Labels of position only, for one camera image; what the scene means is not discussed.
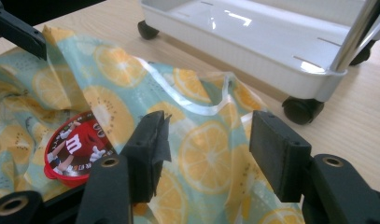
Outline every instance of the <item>black wheel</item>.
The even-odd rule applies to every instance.
[[[373,47],[373,44],[375,43],[375,40],[370,41],[367,46],[364,47],[364,49],[359,52],[358,55],[352,60],[350,65],[358,65],[365,61],[367,61],[371,56],[371,48]]]
[[[141,37],[146,40],[155,38],[155,36],[157,36],[157,34],[160,32],[159,30],[148,26],[145,21],[140,21],[137,23],[137,29],[139,30]]]
[[[289,97],[282,106],[285,115],[297,124],[306,124],[312,122],[317,115],[323,110],[324,103],[315,99],[298,99]]]

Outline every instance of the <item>yellow lemon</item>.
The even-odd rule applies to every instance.
[[[186,117],[179,108],[167,102],[159,102],[153,105],[152,107],[149,108],[147,113],[151,113],[153,111],[158,111],[158,110],[163,110],[166,117],[172,115],[170,119],[171,124],[174,124],[176,121],[184,119]]]
[[[119,47],[99,46],[93,56],[103,75],[116,85],[135,87],[147,74],[135,57]]]
[[[143,216],[148,210],[148,205],[146,203],[137,203],[134,205],[134,215]]]
[[[218,112],[224,122],[229,125],[231,129],[235,129],[239,127],[241,120],[239,119],[239,115],[236,109],[236,104],[228,103]]]
[[[212,83],[215,87],[222,90],[225,81],[225,74],[220,72],[209,72],[205,76],[199,76],[199,79],[203,82]]]
[[[265,215],[260,224],[297,224],[304,223],[301,211],[294,208],[280,208]]]
[[[258,166],[248,150],[248,145],[243,144],[232,151],[231,187],[225,204],[228,220],[234,222],[239,211],[240,204],[248,197],[249,192],[259,176]]]
[[[162,170],[157,195],[148,204],[159,223],[186,223],[188,203],[176,177]]]
[[[2,98],[5,95],[8,95],[9,93],[19,94],[20,91],[13,85],[0,81],[0,98]]]
[[[51,45],[56,46],[56,44],[59,41],[64,40],[70,36],[73,36],[75,33],[71,30],[64,30],[61,28],[44,26],[42,34],[45,37],[47,42],[49,42]]]
[[[32,127],[32,135],[37,143],[41,142],[48,132],[50,132],[50,129],[41,123],[36,123]]]
[[[243,128],[245,129],[245,136],[248,141],[250,141],[250,135],[251,135],[251,121],[252,120],[250,119],[242,123]]]
[[[0,154],[7,150],[15,163],[26,164],[34,149],[34,141],[21,125],[11,124],[0,132]]]
[[[33,77],[37,96],[52,109],[85,111],[88,106],[68,65],[47,67]]]
[[[181,94],[200,102],[211,103],[204,86],[194,71],[175,68],[173,79]]]
[[[86,88],[84,96],[111,144],[116,147],[125,143],[134,131],[134,119],[126,104],[115,92],[101,86]]]
[[[200,192],[218,194],[228,189],[231,152],[224,126],[214,120],[191,130],[178,155],[181,174]]]
[[[8,97],[4,99],[4,105],[12,112],[29,111],[36,118],[45,122],[53,123],[57,119],[57,115],[61,113],[58,110],[44,109],[38,101],[29,96]]]
[[[256,93],[252,92],[243,83],[238,81],[233,90],[233,95],[238,104],[247,111],[261,110],[261,103]]]

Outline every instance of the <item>lemon slice pattern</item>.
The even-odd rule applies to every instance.
[[[233,90],[233,94],[238,104],[246,111],[251,112],[253,110],[261,110],[260,99],[257,95],[247,88],[242,82],[237,81]]]
[[[82,91],[67,65],[48,66],[37,72],[33,77],[33,89],[42,103],[51,109],[88,109]]]
[[[33,148],[32,137],[19,124],[8,125],[0,132],[0,154],[3,151],[10,152],[17,164],[28,163]]]
[[[225,130],[221,123],[210,120],[191,130],[181,143],[180,172],[200,192],[219,194],[228,190],[231,154]]]
[[[164,115],[166,117],[172,115],[172,118],[170,119],[170,123],[171,124],[174,124],[177,121],[182,120],[182,119],[185,118],[185,115],[184,115],[183,111],[181,111],[176,106],[174,106],[172,104],[169,104],[169,103],[167,103],[165,101],[159,102],[159,103],[153,105],[152,107],[149,108],[149,110],[147,111],[147,113],[151,113],[153,111],[158,111],[158,110],[163,110],[164,111]]]
[[[159,223],[187,223],[187,200],[177,178],[162,170],[157,195],[148,206]]]
[[[108,140],[113,147],[121,147],[134,131],[134,119],[126,104],[115,92],[102,86],[90,86],[83,92]]]
[[[147,73],[136,58],[118,47],[99,46],[94,52],[94,59],[102,74],[122,87],[137,86]]]
[[[174,68],[173,79],[177,90],[181,94],[192,100],[208,104],[211,103],[207,92],[204,90],[204,86],[194,71]]]

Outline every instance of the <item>table surface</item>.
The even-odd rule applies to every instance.
[[[170,36],[159,34],[153,40],[142,39],[137,23],[143,19],[137,0],[108,0],[46,24],[115,41],[128,53],[148,61],[199,72],[233,71],[312,145],[312,155],[327,153],[346,159],[373,189],[380,191],[380,40],[367,62],[348,68],[321,114],[310,124],[297,125],[283,114],[281,104],[288,97],[285,93]],[[14,47],[0,38],[0,53]]]

